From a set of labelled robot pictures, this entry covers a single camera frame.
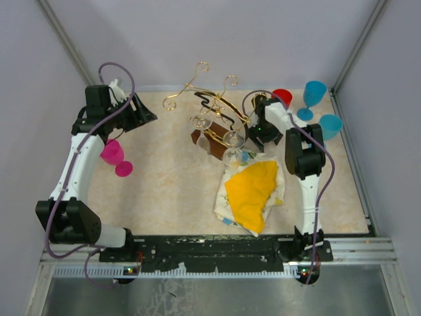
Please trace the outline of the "red wine glass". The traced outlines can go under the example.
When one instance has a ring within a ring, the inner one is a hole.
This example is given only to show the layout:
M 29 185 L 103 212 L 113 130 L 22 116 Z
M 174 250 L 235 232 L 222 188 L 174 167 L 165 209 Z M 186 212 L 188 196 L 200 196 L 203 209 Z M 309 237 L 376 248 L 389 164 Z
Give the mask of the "red wine glass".
M 272 97 L 275 98 L 275 96 L 278 96 L 285 103 L 286 107 L 289 108 L 293 99 L 293 95 L 290 91 L 285 89 L 276 89 L 272 92 Z

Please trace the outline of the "pink wine glass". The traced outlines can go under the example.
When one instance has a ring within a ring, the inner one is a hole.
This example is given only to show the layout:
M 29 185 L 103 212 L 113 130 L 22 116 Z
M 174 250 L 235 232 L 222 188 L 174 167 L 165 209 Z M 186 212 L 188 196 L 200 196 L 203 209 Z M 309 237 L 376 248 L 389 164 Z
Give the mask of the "pink wine glass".
M 108 165 L 114 166 L 114 171 L 119 177 L 127 177 L 133 171 L 133 165 L 125 160 L 124 150 L 117 140 L 106 142 L 100 158 Z

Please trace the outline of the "blue wine glass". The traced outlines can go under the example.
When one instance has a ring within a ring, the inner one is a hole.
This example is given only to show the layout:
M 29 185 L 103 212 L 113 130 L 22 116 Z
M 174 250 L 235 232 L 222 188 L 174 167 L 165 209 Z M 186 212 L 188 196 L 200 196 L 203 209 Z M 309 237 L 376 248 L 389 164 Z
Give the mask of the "blue wine glass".
M 303 121 L 312 120 L 314 114 L 311 108 L 315 107 L 321 102 L 326 91 L 327 87 L 323 82 L 316 80 L 307 82 L 303 92 L 303 102 L 305 107 L 297 111 L 298 118 Z
M 327 114 L 320 117 L 319 125 L 325 141 L 335 138 L 343 128 L 343 121 L 336 115 Z

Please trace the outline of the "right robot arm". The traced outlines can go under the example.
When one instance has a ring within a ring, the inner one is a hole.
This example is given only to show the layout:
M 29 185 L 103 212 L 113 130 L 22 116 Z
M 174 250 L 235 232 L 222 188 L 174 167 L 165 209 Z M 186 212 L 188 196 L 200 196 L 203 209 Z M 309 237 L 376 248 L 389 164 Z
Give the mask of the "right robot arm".
M 311 259 L 324 243 L 318 211 L 318 185 L 326 164 L 322 129 L 299 119 L 276 96 L 267 98 L 262 92 L 252 99 L 257 121 L 247 129 L 248 138 L 264 151 L 269 142 L 285 141 L 285 166 L 300 185 L 301 211 L 294 227 L 293 250 L 301 260 Z

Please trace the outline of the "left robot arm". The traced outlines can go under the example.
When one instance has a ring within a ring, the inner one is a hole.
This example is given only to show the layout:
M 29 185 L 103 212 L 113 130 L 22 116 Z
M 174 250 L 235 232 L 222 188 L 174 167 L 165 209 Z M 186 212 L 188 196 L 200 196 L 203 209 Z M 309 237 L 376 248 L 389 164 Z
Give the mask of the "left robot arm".
M 129 132 L 157 119 L 137 95 L 128 97 L 119 80 L 88 86 L 86 106 L 71 130 L 68 159 L 50 197 L 39 201 L 36 215 L 52 244 L 87 244 L 113 248 L 115 256 L 129 261 L 137 246 L 126 239 L 126 229 L 103 224 L 87 205 L 89 185 L 110 134 Z

